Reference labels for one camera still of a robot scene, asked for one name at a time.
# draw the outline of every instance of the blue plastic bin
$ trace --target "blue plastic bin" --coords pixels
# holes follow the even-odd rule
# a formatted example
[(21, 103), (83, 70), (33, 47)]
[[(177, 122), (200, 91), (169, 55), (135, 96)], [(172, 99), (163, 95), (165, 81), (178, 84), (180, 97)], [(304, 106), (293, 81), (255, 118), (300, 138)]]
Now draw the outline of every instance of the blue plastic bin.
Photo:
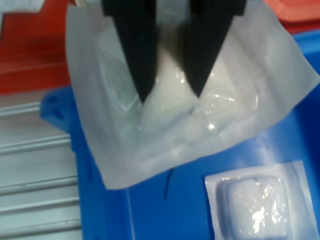
[[(320, 73), (320, 31), (294, 37)], [(105, 189), (86, 144), (70, 87), (46, 96), (41, 116), (71, 136), (84, 240), (214, 240), (205, 176), (274, 161), (303, 161), (320, 226), (320, 86), (284, 120), (255, 138), (124, 190)]]

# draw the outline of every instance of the red plastic bin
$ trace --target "red plastic bin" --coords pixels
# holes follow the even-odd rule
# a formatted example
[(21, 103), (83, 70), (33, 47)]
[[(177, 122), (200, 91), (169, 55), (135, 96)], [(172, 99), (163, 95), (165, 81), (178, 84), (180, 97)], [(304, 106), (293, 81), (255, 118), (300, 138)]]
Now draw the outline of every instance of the red plastic bin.
[(264, 0), (288, 32), (320, 29), (320, 0)]
[(70, 84), (66, 51), (68, 0), (46, 0), (39, 13), (8, 13), (0, 38), (0, 94)]

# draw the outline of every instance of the silver metal slat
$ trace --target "silver metal slat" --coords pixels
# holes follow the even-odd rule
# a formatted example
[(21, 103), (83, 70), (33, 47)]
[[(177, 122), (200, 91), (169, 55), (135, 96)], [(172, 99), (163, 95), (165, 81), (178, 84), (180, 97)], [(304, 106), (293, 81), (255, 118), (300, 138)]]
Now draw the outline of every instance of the silver metal slat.
[(39, 117), (45, 94), (0, 96), (0, 240), (82, 239), (75, 155)]

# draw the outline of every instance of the plastic wrapper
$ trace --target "plastic wrapper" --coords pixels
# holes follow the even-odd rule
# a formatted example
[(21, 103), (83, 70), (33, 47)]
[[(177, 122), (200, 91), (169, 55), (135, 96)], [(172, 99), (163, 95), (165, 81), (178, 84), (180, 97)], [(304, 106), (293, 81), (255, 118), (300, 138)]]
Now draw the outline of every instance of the plastic wrapper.
[(205, 178), (216, 240), (319, 240), (302, 161)]
[(0, 0), (0, 13), (40, 11), (45, 0)]
[(198, 98), (176, 61), (189, 1), (157, 1), (156, 83), (140, 102), (111, 17), (70, 6), (66, 51), (88, 146), (109, 189), (227, 149), (284, 118), (319, 76), (273, 12), (248, 0)]

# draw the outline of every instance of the cotton pad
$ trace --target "cotton pad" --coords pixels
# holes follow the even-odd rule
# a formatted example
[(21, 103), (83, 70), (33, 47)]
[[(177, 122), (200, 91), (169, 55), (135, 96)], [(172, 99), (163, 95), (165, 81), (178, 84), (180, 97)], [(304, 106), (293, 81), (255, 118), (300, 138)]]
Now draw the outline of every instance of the cotton pad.
[(226, 199), (234, 239), (281, 239), (289, 235), (288, 197), (280, 178), (249, 177), (231, 181)]

